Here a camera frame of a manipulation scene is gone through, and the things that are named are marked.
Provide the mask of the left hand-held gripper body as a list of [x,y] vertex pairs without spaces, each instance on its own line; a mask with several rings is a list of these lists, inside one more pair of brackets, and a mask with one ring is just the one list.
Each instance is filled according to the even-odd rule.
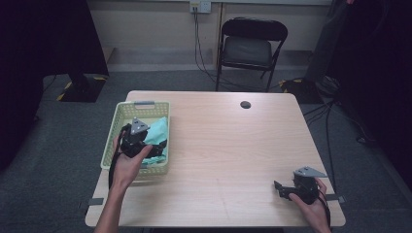
[[134,157],[143,147],[150,126],[135,117],[121,131],[120,149],[128,157]]

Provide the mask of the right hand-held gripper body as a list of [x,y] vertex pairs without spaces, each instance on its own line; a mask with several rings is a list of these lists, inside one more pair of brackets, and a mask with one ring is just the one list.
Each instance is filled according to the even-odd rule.
[[308,166],[295,170],[292,179],[294,184],[292,193],[296,194],[304,203],[313,204],[319,197],[316,178],[326,178],[326,174]]

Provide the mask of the teal t-shirt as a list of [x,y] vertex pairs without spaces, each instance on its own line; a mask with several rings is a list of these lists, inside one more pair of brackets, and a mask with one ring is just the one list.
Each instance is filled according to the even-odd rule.
[[[151,124],[150,129],[148,130],[148,135],[144,142],[150,145],[159,145],[161,142],[168,139],[168,124],[167,118],[164,116],[154,123]],[[166,160],[167,149],[164,149],[162,154],[154,157],[146,157],[143,160],[143,164],[154,165],[156,163],[162,163]]]

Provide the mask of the pale green plastic basket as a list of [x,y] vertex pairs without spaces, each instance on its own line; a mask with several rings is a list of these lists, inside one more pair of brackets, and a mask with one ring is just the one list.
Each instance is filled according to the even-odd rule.
[[114,140],[119,136],[121,129],[130,123],[135,117],[145,122],[151,127],[151,124],[162,117],[167,118],[168,139],[166,160],[162,163],[145,166],[142,163],[138,177],[160,176],[168,172],[168,142],[169,142],[169,120],[170,120],[170,103],[165,101],[135,101],[120,102],[117,104],[112,119],[110,131],[108,134],[106,146],[102,155],[100,167],[109,170],[112,157],[116,146]]

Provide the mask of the person's right hand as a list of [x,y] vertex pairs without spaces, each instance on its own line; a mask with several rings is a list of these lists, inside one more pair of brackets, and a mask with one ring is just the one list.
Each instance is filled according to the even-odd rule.
[[312,229],[313,227],[328,227],[330,229],[326,214],[326,185],[319,178],[316,178],[315,181],[319,188],[319,197],[313,204],[304,203],[294,193],[290,194],[290,198]]

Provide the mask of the person's left hand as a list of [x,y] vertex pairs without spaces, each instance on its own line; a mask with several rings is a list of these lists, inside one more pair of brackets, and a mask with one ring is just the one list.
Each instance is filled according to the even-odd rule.
[[110,187],[111,191],[127,190],[137,177],[141,164],[150,153],[152,147],[152,145],[144,146],[143,149],[133,157],[125,155],[122,151],[120,152],[113,173],[113,180]]

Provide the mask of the black stand base yellow tape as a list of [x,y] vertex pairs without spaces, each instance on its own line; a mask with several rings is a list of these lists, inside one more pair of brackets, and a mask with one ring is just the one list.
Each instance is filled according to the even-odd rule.
[[299,104],[321,104],[323,102],[313,82],[305,79],[281,80],[279,85],[284,93],[294,95]]
[[58,95],[60,102],[85,102],[94,103],[107,79],[103,77],[87,77],[82,73],[69,75],[70,82]]

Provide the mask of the black folding chair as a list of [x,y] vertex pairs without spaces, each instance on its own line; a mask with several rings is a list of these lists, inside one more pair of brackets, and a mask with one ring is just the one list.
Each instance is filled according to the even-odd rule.
[[273,19],[234,17],[221,28],[216,90],[219,90],[222,67],[269,72],[265,91],[268,92],[282,45],[289,30]]

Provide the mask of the black curtain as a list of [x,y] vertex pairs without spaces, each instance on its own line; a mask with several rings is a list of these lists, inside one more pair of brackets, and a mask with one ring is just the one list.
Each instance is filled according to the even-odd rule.
[[87,0],[0,0],[0,171],[34,123],[43,79],[108,69]]
[[355,0],[329,73],[412,191],[412,0]]

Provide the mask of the grey hanging cover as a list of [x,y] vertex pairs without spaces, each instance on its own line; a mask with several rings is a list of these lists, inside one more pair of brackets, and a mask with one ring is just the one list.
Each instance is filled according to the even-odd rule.
[[307,81],[320,83],[326,75],[347,12],[347,0],[332,0],[312,60],[305,74]]

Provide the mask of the grey table bracket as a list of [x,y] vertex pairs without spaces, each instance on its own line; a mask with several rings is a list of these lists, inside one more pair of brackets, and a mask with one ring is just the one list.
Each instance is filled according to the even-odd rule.
[[345,203],[346,199],[342,195],[337,195],[337,194],[327,194],[326,195],[326,200],[327,201],[338,201],[340,204]]
[[84,202],[80,202],[78,205],[79,209],[87,209],[89,206],[102,205],[104,198],[90,198]]

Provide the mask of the white wall socket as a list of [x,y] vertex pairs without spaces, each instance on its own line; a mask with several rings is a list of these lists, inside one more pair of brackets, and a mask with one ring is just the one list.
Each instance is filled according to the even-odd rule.
[[189,11],[192,14],[210,14],[212,11],[212,3],[207,0],[190,0]]

